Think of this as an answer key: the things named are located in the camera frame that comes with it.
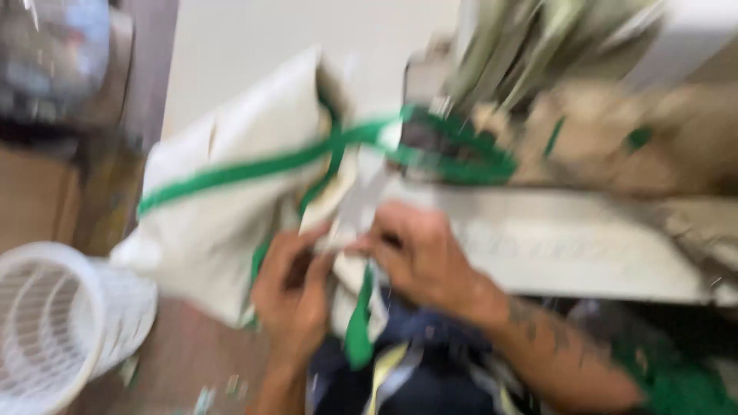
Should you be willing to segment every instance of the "green ribbon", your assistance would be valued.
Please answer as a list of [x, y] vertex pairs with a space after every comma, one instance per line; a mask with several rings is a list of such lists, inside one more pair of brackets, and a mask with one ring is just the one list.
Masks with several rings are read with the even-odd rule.
[[[415, 110], [412, 106], [404, 107], [399, 114], [359, 124], [342, 131], [337, 113], [327, 106], [333, 119], [331, 133], [324, 139], [298, 151], [291, 151], [275, 157], [267, 157], [250, 162], [240, 162], [200, 171], [186, 179], [172, 182], [147, 194], [138, 207], [139, 216], [193, 195], [215, 191], [228, 185], [241, 184], [248, 180], [259, 179], [273, 174], [291, 171], [308, 165], [326, 154], [331, 154], [331, 163], [325, 176], [313, 185], [300, 202], [300, 216], [307, 206], [320, 195], [328, 183], [335, 177], [341, 166], [344, 150], [352, 145], [369, 145], [379, 149], [384, 155], [400, 165], [431, 171], [446, 182], [463, 185], [501, 185], [515, 172], [515, 161], [504, 151], [497, 148], [494, 140], [479, 138], [472, 126], [464, 121], [448, 117], [442, 118], [427, 112]], [[468, 146], [475, 155], [473, 160], [458, 162], [453, 158], [440, 154], [431, 154], [415, 148], [399, 145], [396, 148], [382, 142], [382, 131], [387, 126], [413, 119], [431, 125], [436, 131], [459, 145]], [[269, 249], [271, 236], [254, 252], [252, 257], [252, 286], [261, 263]], [[352, 368], [365, 366], [372, 358], [373, 345], [369, 340], [367, 329], [370, 318], [369, 300], [371, 298], [374, 277], [369, 266], [364, 273], [364, 281], [359, 292], [356, 308], [349, 320], [346, 330], [345, 352]]]

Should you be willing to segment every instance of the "person's left hand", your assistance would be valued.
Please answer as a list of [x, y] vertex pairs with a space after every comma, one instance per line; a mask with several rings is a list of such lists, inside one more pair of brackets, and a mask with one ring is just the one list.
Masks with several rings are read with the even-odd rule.
[[328, 331], [325, 281], [334, 255], [314, 257], [310, 251], [328, 229], [325, 225], [301, 235], [277, 234], [252, 290], [272, 356], [290, 365], [305, 365]]

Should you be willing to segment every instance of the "white wall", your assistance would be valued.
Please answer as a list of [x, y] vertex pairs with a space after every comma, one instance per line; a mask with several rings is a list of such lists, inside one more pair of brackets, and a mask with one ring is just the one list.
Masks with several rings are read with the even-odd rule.
[[353, 67], [359, 113], [401, 102], [407, 59], [452, 32], [459, 0], [182, 0], [163, 137], [314, 44]]

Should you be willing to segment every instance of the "person's right hand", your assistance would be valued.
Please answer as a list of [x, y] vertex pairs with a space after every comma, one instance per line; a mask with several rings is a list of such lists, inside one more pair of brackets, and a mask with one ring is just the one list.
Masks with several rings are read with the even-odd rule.
[[439, 210], [384, 203], [369, 232], [349, 250], [374, 258], [392, 286], [419, 306], [433, 306], [473, 323], [506, 306], [505, 294], [471, 267]]

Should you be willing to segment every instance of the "plastic basket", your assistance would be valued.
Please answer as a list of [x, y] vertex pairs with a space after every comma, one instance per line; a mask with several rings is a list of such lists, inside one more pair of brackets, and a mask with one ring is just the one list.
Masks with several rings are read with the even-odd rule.
[[0, 255], [0, 414], [54, 414], [141, 345], [156, 286], [62, 244]]

